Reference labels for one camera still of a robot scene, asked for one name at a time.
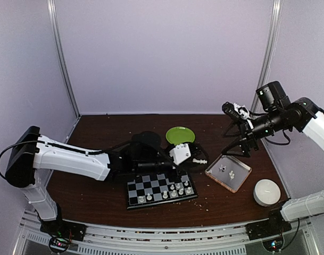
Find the white piece passed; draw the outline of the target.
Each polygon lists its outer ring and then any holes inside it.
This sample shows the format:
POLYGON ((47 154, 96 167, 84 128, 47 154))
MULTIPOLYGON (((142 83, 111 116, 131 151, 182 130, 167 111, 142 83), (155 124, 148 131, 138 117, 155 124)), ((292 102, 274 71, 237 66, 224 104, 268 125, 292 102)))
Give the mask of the white piece passed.
POLYGON ((150 200, 152 200, 152 196, 151 196, 150 194, 148 194, 147 197, 146 197, 146 199, 147 199, 148 201, 150 201, 150 200))

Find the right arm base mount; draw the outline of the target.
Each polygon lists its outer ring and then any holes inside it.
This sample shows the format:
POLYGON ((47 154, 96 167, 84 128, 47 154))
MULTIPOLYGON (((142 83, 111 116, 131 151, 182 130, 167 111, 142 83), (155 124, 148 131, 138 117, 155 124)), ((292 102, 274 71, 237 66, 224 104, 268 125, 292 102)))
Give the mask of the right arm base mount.
POLYGON ((245 227, 250 241, 261 240, 263 247, 273 253, 285 246, 283 234, 292 230, 288 222, 272 225, 269 220, 249 223, 245 227))

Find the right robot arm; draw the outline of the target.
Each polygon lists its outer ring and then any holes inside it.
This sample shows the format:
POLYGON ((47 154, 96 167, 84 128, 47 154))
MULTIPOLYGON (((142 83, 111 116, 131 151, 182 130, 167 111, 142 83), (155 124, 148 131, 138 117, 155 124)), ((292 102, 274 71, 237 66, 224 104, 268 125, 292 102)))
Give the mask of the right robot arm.
POLYGON ((224 137, 234 140, 222 149, 221 154, 248 158, 251 150, 258 150, 259 140, 267 139, 278 131, 296 130, 304 134, 308 142, 292 145, 288 153, 283 152, 285 162, 290 170, 300 160, 309 166, 315 165, 318 161, 313 156, 318 155, 317 149, 324 154, 324 110, 308 97, 290 101, 278 81, 258 88, 256 95, 263 113, 253 113, 237 103, 226 102, 222 105, 222 111, 232 120, 229 127, 236 126, 238 131, 223 133, 224 137))

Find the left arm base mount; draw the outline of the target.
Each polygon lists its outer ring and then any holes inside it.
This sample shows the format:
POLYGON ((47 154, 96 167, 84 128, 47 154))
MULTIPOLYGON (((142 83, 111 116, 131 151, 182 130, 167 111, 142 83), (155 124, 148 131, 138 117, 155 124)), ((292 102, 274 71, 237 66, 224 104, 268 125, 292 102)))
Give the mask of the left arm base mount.
POLYGON ((73 241, 83 241, 86 234, 87 226, 79 223, 63 221, 58 224, 43 221, 40 231, 50 236, 48 248, 55 254, 66 252, 72 245, 73 241))

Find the black white chessboard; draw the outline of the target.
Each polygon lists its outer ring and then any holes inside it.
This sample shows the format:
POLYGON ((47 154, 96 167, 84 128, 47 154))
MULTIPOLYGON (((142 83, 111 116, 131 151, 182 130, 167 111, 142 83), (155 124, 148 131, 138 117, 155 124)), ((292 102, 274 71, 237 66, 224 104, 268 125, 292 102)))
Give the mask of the black white chessboard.
POLYGON ((195 199, 198 197, 198 193, 195 189, 195 185, 191 176, 186 173, 181 177, 166 177, 164 174, 151 174, 151 175, 143 175, 136 177, 134 180, 129 181, 126 186, 127 189, 127 209, 140 209, 146 207, 153 207, 165 203, 174 203, 181 202, 184 200, 195 199), (189 185, 184 186, 184 182, 188 181, 189 185), (181 187, 179 189, 176 188, 176 183, 180 183, 181 187), (170 190, 170 186, 174 185, 177 191, 177 196, 172 197, 170 190), (186 189, 191 187, 192 192, 190 194, 186 193, 186 189), (180 189, 184 189, 183 195, 179 195, 178 191, 180 189), (163 191, 168 191, 168 198, 163 199, 163 191), (148 201, 146 199, 147 195, 150 194, 152 196, 152 200, 148 201), (138 197, 145 196, 145 202, 139 203, 138 197))

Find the white chess piece tall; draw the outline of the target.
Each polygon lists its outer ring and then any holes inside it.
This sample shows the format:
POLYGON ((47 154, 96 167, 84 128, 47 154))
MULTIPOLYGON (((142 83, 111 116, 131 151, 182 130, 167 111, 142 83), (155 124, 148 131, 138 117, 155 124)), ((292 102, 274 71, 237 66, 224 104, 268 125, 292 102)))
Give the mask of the white chess piece tall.
POLYGON ((167 191, 167 190, 164 190, 164 191, 163 191, 162 198, 163 198, 163 199, 167 199, 167 198, 168 198, 168 191, 167 191))

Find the metal wooden tray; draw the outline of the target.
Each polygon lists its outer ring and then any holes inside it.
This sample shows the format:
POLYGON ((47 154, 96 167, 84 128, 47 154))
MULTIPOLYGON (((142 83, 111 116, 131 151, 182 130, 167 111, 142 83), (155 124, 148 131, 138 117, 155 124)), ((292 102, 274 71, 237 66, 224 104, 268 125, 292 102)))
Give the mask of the metal wooden tray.
POLYGON ((205 171, 205 175, 214 180, 222 187, 236 193, 248 176, 251 174, 252 168, 241 160, 233 156, 220 155, 205 171), (225 166, 226 170, 221 171, 219 168, 225 166), (233 171, 235 178, 231 179, 229 172, 233 171))

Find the white bishop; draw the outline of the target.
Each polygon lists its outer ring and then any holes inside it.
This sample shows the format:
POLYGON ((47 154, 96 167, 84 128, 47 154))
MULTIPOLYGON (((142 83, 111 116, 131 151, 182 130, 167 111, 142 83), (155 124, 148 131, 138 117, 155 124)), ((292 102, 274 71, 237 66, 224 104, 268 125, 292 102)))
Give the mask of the white bishop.
POLYGON ((196 163, 196 164, 203 164, 203 165, 207 164, 207 160, 205 160, 205 159, 196 159, 196 158, 193 158, 192 162, 193 163, 196 163))

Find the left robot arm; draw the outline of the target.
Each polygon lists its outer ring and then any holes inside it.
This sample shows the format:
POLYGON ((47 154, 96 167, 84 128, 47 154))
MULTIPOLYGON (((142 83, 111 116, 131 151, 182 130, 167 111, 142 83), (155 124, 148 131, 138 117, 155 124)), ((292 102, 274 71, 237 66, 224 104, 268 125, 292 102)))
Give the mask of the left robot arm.
POLYGON ((57 236, 68 231, 68 224, 62 220, 60 206, 40 183, 37 170, 51 169, 97 181, 145 173, 179 175, 181 163, 192 155, 186 143, 176 145, 170 151, 163 149, 160 136, 151 131, 135 134, 110 149, 91 150, 52 140, 42 135, 37 126, 29 127, 5 151, 11 153, 4 179, 22 190, 27 201, 57 236))

